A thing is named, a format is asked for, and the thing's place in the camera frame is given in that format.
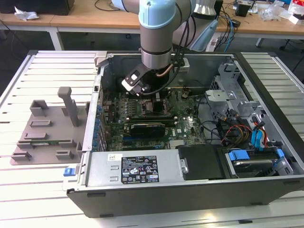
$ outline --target connector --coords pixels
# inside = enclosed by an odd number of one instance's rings
[[[253,123],[258,123],[258,119],[255,116],[253,116],[251,119]]]
[[[235,111],[234,109],[229,109],[229,113],[230,115],[232,115],[233,117],[239,117],[239,114],[237,113],[237,111]]]
[[[255,126],[255,128],[253,129],[253,131],[255,131],[256,129],[260,129],[262,127],[265,126],[265,122],[264,121],[261,121],[257,126]]]
[[[227,117],[224,116],[224,115],[222,115],[222,114],[217,113],[217,116],[218,116],[218,118],[219,118],[220,120],[222,120],[222,121],[226,121],[226,120],[227,120]]]

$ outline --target floor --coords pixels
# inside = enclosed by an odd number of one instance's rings
[[[16,35],[27,46],[24,47],[12,33],[7,33],[6,40],[0,40],[0,94],[4,91],[14,73],[17,71],[28,49],[54,50],[50,36],[46,32],[17,31]],[[101,33],[61,33],[66,50],[138,50],[140,36],[132,34],[126,38],[125,34],[101,34]],[[281,39],[265,39],[262,47],[256,47],[255,38],[235,38],[229,47],[229,52],[275,52],[281,60],[292,70],[299,59],[304,55],[304,43],[293,40],[284,51],[279,47],[285,44]],[[304,62],[294,72],[302,81],[304,80]]]

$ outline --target label sticker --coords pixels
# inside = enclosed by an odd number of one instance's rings
[[[156,156],[123,157],[121,160],[123,184],[160,182]]]
[[[122,153],[108,154],[108,162],[111,162],[111,161],[121,161],[122,157],[123,157]]]

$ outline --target blue cable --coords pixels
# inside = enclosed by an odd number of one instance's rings
[[[232,25],[232,21],[231,21],[231,19],[230,18],[227,18],[228,20],[229,20],[229,22],[230,22],[230,28],[231,28],[231,30],[230,30],[230,36],[229,36],[229,40],[228,40],[228,43],[227,43],[227,46],[226,46],[226,48],[225,48],[225,50],[224,50],[224,52],[226,52],[227,51],[227,49],[228,49],[228,47],[229,47],[229,45],[230,45],[230,43],[231,43],[231,38],[232,38],[232,33],[233,33],[233,25]]]

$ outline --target power supply label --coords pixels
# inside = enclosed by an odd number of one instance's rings
[[[160,182],[156,156],[122,157],[122,183]]]

